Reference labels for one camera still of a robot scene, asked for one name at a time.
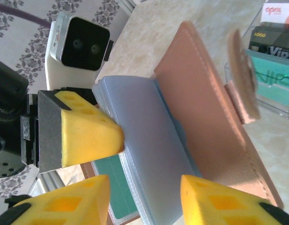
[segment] white camera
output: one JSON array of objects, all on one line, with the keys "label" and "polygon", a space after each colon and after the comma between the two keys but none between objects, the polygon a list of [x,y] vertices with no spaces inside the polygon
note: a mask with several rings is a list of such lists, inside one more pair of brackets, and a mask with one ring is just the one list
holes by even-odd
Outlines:
[{"label": "white camera", "polygon": [[112,46],[106,28],[59,13],[52,22],[45,54],[47,89],[92,88]]}]

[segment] damask pattern fabric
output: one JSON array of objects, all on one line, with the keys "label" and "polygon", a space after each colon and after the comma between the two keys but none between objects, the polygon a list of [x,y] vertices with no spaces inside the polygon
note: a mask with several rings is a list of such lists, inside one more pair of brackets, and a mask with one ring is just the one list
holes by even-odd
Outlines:
[{"label": "damask pattern fabric", "polygon": [[[65,10],[107,28],[113,41],[118,39],[129,18],[115,0],[0,0],[0,3],[49,22]],[[48,35],[48,28],[0,13],[0,61],[29,80],[29,93],[46,89],[44,56]],[[81,170],[75,170],[77,174],[61,171],[68,180],[82,175]],[[37,173],[35,167],[27,167],[14,177],[0,179],[0,197],[26,194]]]}]

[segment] marble table surface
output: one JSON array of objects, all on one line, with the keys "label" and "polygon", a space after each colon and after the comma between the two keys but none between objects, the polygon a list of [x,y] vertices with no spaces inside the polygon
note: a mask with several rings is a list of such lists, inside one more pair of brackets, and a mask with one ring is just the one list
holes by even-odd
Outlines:
[{"label": "marble table surface", "polygon": [[[264,0],[148,0],[133,11],[109,61],[97,80],[107,75],[151,77],[182,21],[200,32],[220,76],[227,62],[226,36],[243,33]],[[261,108],[262,119],[246,125],[270,177],[289,213],[289,120]],[[176,224],[184,224],[182,218]]]}]

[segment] camera lens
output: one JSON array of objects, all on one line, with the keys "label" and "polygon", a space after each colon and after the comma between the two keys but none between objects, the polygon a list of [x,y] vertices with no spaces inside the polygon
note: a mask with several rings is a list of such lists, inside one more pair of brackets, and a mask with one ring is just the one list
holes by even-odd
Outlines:
[{"label": "camera lens", "polygon": [[92,45],[92,47],[91,47],[91,52],[92,52],[92,54],[94,54],[94,55],[99,54],[100,50],[101,50],[101,47],[100,47],[99,45],[94,44],[94,45]]},{"label": "camera lens", "polygon": [[81,49],[83,47],[82,41],[80,39],[74,40],[73,47],[75,49]]}]

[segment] pink leather wallet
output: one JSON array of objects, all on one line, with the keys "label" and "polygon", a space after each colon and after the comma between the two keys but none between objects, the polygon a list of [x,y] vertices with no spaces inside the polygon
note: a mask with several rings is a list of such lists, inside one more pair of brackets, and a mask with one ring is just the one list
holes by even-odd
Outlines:
[{"label": "pink leather wallet", "polygon": [[[230,41],[230,55],[242,46],[235,32]],[[234,71],[243,63],[232,60]],[[252,90],[243,85],[239,69],[234,90],[249,116],[258,119]],[[156,79],[172,115],[183,126],[187,147],[202,177],[259,197],[282,207],[256,149],[244,130],[235,100],[227,93],[206,48],[191,22],[183,22],[162,60],[155,68]]]}]

